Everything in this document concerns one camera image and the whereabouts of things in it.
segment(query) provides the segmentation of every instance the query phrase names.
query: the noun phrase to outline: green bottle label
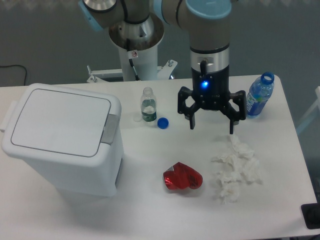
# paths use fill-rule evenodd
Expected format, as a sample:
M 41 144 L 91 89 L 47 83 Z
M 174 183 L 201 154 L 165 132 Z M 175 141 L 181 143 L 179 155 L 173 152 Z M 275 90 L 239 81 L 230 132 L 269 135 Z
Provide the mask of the green bottle label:
M 156 101 L 154 99 L 145 99 L 141 104 L 142 119 L 146 122 L 152 122 L 157 119 Z
M 157 112 L 151 114 L 142 112 L 142 119 L 146 122 L 152 122 L 157 119 Z

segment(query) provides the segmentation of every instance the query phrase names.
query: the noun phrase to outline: crumpled tissue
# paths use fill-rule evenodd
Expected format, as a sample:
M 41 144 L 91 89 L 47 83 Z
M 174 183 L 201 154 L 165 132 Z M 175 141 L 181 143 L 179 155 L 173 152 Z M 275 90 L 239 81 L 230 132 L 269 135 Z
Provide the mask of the crumpled tissue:
M 219 171 L 217 178 L 221 182 L 219 196 L 222 203 L 236 202 L 240 196 L 240 183 L 262 183 L 259 160 L 254 157 L 255 151 L 239 138 L 230 135 L 234 153 L 223 153 L 212 159 L 232 167 L 232 171 Z

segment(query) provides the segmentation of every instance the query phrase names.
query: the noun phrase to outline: plastic water bottle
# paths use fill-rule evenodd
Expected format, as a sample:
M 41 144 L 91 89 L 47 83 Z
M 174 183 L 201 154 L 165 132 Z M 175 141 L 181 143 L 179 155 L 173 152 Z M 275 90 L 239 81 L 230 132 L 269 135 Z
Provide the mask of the plastic water bottle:
M 257 117 L 274 90 L 275 76 L 271 72 L 265 72 L 258 77 L 251 85 L 246 96 L 247 117 Z
M 157 100 L 151 87 L 145 87 L 140 99 L 142 119 L 153 122 L 157 119 Z

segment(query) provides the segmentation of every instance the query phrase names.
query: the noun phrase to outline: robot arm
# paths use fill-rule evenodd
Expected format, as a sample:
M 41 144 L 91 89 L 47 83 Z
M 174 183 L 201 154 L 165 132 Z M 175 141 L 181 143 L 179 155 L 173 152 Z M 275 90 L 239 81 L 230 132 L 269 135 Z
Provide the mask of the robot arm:
M 157 46 L 163 38 L 162 21 L 150 13 L 149 0 L 81 0 L 93 28 L 108 28 L 118 48 L 124 81 L 155 80 Z
M 150 14 L 150 5 L 164 22 L 188 31 L 193 90 L 180 89 L 178 113 L 190 121 L 191 129 L 195 127 L 195 112 L 199 109 L 221 111 L 226 115 L 230 120 L 230 134 L 233 134 L 234 125 L 246 119 L 245 91 L 229 91 L 229 15 L 234 0 L 82 1 L 101 27 L 109 27 L 111 40 L 125 51 L 147 50 L 161 41 L 164 29 L 161 21 Z M 126 65 L 134 70 L 129 72 L 133 79 L 138 79 L 137 74 L 133 76 L 133 72 L 137 72 L 133 61 L 130 64 L 129 61 L 126 58 Z M 148 65 L 138 69 L 139 75 L 149 69 Z M 188 97 L 194 100 L 191 107 L 186 106 Z M 238 105 L 239 111 L 231 106 L 230 100 Z
M 230 134 L 246 119 L 246 93 L 229 91 L 229 0 L 154 0 L 155 11 L 168 24 L 188 31 L 193 90 L 178 93 L 178 113 L 195 127 L 194 113 L 201 109 L 221 111 L 230 120 Z M 192 97 L 194 104 L 186 106 Z M 236 111 L 229 101 L 239 107 Z

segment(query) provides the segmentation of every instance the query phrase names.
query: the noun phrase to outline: bottle label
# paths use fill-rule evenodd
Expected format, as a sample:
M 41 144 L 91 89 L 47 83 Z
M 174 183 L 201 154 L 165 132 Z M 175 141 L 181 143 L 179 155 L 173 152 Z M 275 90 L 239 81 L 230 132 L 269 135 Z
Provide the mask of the bottle label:
M 251 116 L 259 115 L 266 103 L 267 101 L 262 101 L 260 96 L 253 96 L 251 92 L 249 92 L 246 98 L 247 114 Z
M 157 112 L 145 113 L 142 111 L 141 113 L 142 113 L 142 119 L 146 122 L 152 122 L 157 119 Z
M 157 119 L 156 101 L 146 99 L 141 104 L 142 119 L 146 122 L 152 122 Z

